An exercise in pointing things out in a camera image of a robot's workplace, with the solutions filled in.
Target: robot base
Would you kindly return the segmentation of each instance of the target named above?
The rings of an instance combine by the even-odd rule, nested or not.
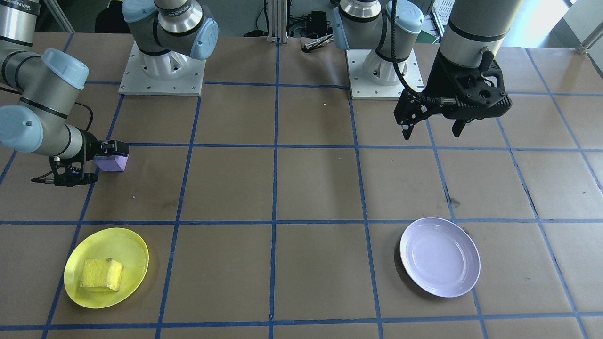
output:
[[[144,61],[136,43],[132,46],[119,93],[126,95],[201,95],[205,60],[184,57],[185,62],[177,70],[177,76],[166,79],[151,78],[143,68]]]
[[[376,84],[362,69],[363,62],[369,53],[371,53],[370,49],[353,49],[346,51],[347,69],[350,76],[350,87],[352,88],[352,99],[400,99],[400,95],[404,89],[401,83],[394,86],[383,86]],[[414,54],[414,50],[411,51],[410,55],[408,56],[404,69],[401,69],[400,71],[404,73],[404,79],[406,82],[417,92],[420,92],[423,90],[423,88],[425,88],[423,80],[421,79],[421,72],[418,68],[417,58]]]

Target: wire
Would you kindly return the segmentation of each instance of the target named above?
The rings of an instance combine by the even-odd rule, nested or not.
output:
[[[75,102],[76,105],[80,105],[81,107],[84,107],[85,109],[88,110],[88,112],[90,112],[90,120],[88,120],[88,126],[86,126],[86,129],[84,131],[88,131],[90,129],[90,126],[92,125],[92,120],[94,120],[94,113],[92,111],[92,109],[83,103],[79,103],[79,102]]]
[[[267,0],[264,0],[264,7],[262,7],[262,9],[260,10],[260,12],[257,14],[257,17],[256,17],[256,29],[257,30],[260,29],[257,25],[257,21],[260,19],[262,12],[266,13],[267,10],[268,10],[268,2],[267,2]],[[268,31],[268,14],[266,14],[266,30]]]
[[[392,0],[391,3],[391,25],[390,25],[390,51],[391,51],[391,59],[392,59],[392,63],[394,64],[394,70],[396,72],[396,75],[398,76],[398,79],[400,79],[400,82],[402,83],[402,85],[404,86],[404,88],[410,92],[410,94],[412,94],[413,96],[416,97],[424,97],[423,95],[420,95],[419,93],[417,93],[414,89],[412,89],[412,87],[406,82],[406,80],[404,79],[404,76],[402,75],[402,72],[400,72],[400,68],[398,67],[398,62],[396,59],[396,6],[397,6],[397,0]]]
[[[268,0],[264,0],[264,16],[266,17],[266,31],[270,32],[270,26],[268,25]]]
[[[8,88],[4,88],[4,87],[0,87],[0,90],[3,90],[4,92],[12,93],[12,94],[21,94],[21,92],[19,92],[18,90],[8,89]]]

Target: yellow plate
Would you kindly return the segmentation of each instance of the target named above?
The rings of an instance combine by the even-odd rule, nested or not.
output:
[[[124,266],[118,292],[89,292],[80,287],[86,259],[113,258]],[[86,238],[71,253],[65,265],[65,290],[75,303],[87,308],[113,306],[140,286],[149,266],[145,241],[128,229],[112,228]]]

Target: light blue joint cap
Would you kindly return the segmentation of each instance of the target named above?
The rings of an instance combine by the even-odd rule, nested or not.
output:
[[[211,17],[207,18],[195,38],[191,48],[191,58],[205,60],[213,53],[218,43],[218,23]]]
[[[128,23],[142,20],[156,12],[157,7],[153,0],[125,0],[121,5],[121,13],[124,14],[124,20]]]
[[[86,83],[90,70],[83,62],[54,48],[46,50],[42,61],[66,83],[79,90],[84,89],[84,83]]]
[[[333,8],[333,18],[335,18],[335,24],[333,25],[335,47],[349,51],[350,45],[347,43],[346,31],[343,29],[343,21],[341,20],[338,6]]]
[[[40,118],[27,107],[0,107],[0,146],[31,153],[42,144],[44,130]]]
[[[398,1],[396,6],[396,25],[410,34],[421,33],[423,26],[423,12],[417,5],[407,0]],[[385,6],[387,14],[391,17],[391,1]]]

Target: yellow sponge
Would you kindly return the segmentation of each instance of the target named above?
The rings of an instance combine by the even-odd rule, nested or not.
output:
[[[86,259],[80,287],[90,292],[117,292],[123,269],[113,258]]]

